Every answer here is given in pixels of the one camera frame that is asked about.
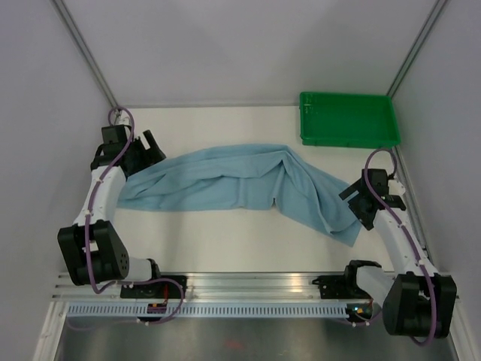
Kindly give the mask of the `green plastic tray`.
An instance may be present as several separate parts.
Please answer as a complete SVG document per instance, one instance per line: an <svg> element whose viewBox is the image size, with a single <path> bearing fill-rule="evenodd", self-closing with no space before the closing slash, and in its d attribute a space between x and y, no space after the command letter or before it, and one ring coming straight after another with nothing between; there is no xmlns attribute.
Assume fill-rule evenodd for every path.
<svg viewBox="0 0 481 361"><path fill-rule="evenodd" d="M401 143L388 96L302 92L299 95L302 144L377 149Z"/></svg>

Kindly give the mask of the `light blue trousers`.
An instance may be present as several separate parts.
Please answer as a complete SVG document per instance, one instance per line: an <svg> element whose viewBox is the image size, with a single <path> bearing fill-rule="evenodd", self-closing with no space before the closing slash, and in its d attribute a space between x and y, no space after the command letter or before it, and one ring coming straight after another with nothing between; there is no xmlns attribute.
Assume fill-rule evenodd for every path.
<svg viewBox="0 0 481 361"><path fill-rule="evenodd" d="M240 144L151 165L128 178L117 205L170 212L276 208L351 247L362 226L339 197L347 186L284 144Z"/></svg>

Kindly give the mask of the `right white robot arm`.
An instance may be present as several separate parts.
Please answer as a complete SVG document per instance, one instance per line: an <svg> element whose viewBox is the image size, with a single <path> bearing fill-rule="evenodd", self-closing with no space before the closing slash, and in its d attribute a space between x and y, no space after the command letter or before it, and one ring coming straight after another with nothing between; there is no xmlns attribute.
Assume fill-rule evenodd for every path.
<svg viewBox="0 0 481 361"><path fill-rule="evenodd" d="M367 293L380 306L390 335L420 344L446 338L457 286L451 276L439 273L412 235L404 201L389 192L391 179L384 169L367 168L340 194L363 227L381 237L395 272L389 276L377 262L352 260L344 271L343 291L353 298Z"/></svg>

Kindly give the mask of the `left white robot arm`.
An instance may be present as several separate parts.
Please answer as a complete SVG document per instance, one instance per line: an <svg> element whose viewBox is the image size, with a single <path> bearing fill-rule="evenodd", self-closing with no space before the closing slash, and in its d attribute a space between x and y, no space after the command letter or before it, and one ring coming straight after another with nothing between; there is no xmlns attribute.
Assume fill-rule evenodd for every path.
<svg viewBox="0 0 481 361"><path fill-rule="evenodd" d="M91 185L84 205L73 224L59 230L57 241L73 284L138 282L138 291L154 299L164 288L159 267L153 259L129 256L113 219L128 178L166 156L149 130L143 132L149 147L134 136L131 126L106 126L101 135L103 143L90 165Z"/></svg>

